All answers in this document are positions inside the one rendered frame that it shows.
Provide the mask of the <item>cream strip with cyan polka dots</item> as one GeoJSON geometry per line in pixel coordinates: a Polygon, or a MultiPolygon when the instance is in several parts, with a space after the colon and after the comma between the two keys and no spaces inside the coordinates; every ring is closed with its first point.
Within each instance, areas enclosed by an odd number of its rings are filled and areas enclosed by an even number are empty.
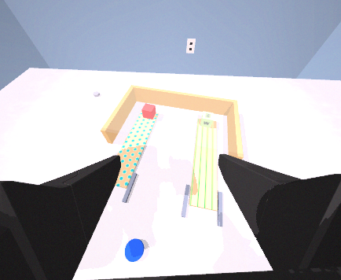
{"type": "Polygon", "coordinates": [[[127,188],[148,139],[127,136],[120,151],[121,168],[115,186],[127,188]]]}

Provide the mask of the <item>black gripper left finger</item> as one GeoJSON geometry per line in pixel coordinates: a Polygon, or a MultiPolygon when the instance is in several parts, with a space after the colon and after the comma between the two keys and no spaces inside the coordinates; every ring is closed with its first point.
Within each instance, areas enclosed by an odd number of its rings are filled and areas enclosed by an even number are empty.
{"type": "Polygon", "coordinates": [[[36,280],[72,280],[121,168],[114,155],[31,184],[0,181],[0,226],[8,227],[36,280]]]}

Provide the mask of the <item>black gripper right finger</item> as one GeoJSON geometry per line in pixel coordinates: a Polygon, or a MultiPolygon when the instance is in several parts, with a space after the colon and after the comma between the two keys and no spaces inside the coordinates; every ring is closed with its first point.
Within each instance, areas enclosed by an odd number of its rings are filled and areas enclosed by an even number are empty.
{"type": "Polygon", "coordinates": [[[218,166],[273,271],[307,269],[341,205],[341,174],[299,179],[224,153],[218,166]]]}

